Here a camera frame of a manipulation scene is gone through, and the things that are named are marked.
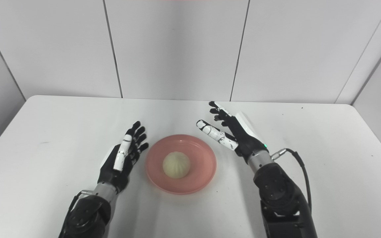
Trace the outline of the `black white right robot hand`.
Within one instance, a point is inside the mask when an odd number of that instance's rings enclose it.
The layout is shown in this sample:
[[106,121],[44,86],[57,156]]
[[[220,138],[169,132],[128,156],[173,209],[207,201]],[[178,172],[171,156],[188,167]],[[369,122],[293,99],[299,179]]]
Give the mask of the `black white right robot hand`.
[[267,146],[256,136],[249,127],[243,115],[232,115],[216,101],[210,101],[210,113],[214,115],[215,121],[229,128],[231,133],[221,131],[204,120],[198,120],[197,128],[210,138],[217,141],[226,148],[233,150],[239,157],[252,168],[265,166],[273,163]]

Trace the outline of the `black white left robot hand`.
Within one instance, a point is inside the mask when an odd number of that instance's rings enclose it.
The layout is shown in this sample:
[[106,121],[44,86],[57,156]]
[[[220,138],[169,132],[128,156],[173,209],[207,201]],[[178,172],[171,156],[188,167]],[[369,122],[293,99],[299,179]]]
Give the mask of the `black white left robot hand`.
[[126,131],[120,144],[115,145],[101,166],[97,183],[109,184],[116,193],[122,192],[129,183],[129,176],[134,165],[139,161],[142,152],[148,149],[145,142],[146,128],[136,121]]

